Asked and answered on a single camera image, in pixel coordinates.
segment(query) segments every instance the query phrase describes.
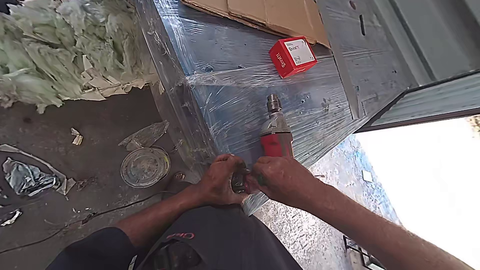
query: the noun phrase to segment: electrical cable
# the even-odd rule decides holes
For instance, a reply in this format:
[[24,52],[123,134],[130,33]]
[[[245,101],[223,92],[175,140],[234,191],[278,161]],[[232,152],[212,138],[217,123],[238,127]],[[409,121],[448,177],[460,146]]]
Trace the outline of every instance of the electrical cable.
[[68,224],[66,224],[65,226],[63,226],[61,229],[59,229],[58,231],[56,231],[55,233],[53,233],[52,235],[42,239],[42,240],[38,240],[38,241],[35,241],[35,242],[31,242],[31,243],[28,243],[28,244],[25,244],[25,245],[19,245],[19,246],[16,246],[16,247],[12,247],[12,248],[8,248],[8,249],[5,249],[5,250],[2,250],[0,251],[0,254],[3,254],[3,253],[6,253],[6,252],[9,252],[9,251],[13,251],[13,250],[17,250],[17,249],[21,249],[21,248],[24,248],[24,247],[28,247],[28,246],[32,246],[32,245],[36,245],[36,244],[39,244],[39,243],[42,243],[42,242],[45,242],[47,241],[48,239],[56,236],[57,234],[59,234],[61,231],[65,230],[66,228],[68,228],[69,226],[73,225],[73,224],[76,224],[76,223],[79,223],[81,222],[82,225],[84,225],[85,223],[89,222],[90,220],[96,218],[96,217],[99,217],[101,215],[104,215],[104,214],[107,214],[107,213],[110,213],[110,212],[113,212],[113,211],[117,211],[117,210],[120,210],[120,209],[124,209],[124,208],[127,208],[127,207],[130,207],[132,205],[136,205],[138,203],[141,203],[141,202],[144,202],[146,200],[149,200],[159,194],[163,194],[163,193],[168,193],[168,194],[176,194],[175,192],[170,192],[170,191],[160,191],[160,192],[157,192],[153,195],[150,195],[144,199],[141,199],[141,200],[138,200],[138,201],[135,201],[135,202],[132,202],[132,203],[129,203],[127,205],[124,205],[124,206],[120,206],[120,207],[117,207],[117,208],[113,208],[113,209],[110,209],[110,210],[107,210],[107,211],[103,211],[103,212],[100,212],[100,213],[96,213],[96,212],[93,212],[93,213],[90,213],[88,214],[88,216],[86,216],[86,218],[82,219],[82,220],[78,220],[78,221],[73,221],[73,222],[70,222]]

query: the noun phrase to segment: hand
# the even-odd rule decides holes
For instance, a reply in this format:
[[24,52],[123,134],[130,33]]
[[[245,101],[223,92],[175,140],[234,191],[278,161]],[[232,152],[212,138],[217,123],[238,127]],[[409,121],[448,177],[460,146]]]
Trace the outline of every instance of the hand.
[[198,184],[192,185],[201,197],[202,205],[241,204],[248,194],[232,190],[232,174],[245,168],[245,162],[232,154],[218,156]]
[[326,186],[300,162],[290,157],[261,157],[253,166],[249,181],[270,199],[288,206],[306,210]]

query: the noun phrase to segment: red logo on shirt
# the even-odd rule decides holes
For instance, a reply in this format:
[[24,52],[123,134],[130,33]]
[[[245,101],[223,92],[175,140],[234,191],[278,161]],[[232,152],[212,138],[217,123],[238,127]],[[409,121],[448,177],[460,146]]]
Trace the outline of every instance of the red logo on shirt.
[[195,237],[195,235],[193,233],[174,233],[174,234],[171,234],[169,236],[167,236],[167,239],[170,239],[172,237],[182,237],[182,238],[185,238],[185,239],[193,239]]

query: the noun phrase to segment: forearm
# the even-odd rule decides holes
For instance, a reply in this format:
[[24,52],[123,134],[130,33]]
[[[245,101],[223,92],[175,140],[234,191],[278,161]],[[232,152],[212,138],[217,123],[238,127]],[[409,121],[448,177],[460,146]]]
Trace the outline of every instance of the forearm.
[[163,233],[181,214],[201,206],[194,185],[121,221],[115,227],[127,234],[134,246],[142,246]]
[[329,223],[389,270],[472,269],[437,246],[376,215],[332,186],[319,182],[319,198],[304,210]]

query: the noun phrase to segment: metal sheet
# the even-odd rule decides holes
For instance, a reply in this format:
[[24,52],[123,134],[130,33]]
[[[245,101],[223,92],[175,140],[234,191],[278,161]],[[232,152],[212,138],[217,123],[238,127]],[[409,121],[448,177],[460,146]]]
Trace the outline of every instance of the metal sheet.
[[282,80],[268,55],[279,37],[178,0],[136,3],[163,84],[163,93],[153,89],[157,106],[173,126],[170,136],[185,141],[182,157],[193,165],[226,152],[252,165],[262,154],[258,135],[267,118],[266,97],[276,93],[293,129],[295,157],[309,167],[414,85],[367,3],[354,10],[348,2],[326,1],[365,115],[357,120],[335,61],[323,46],[313,48],[316,66]]

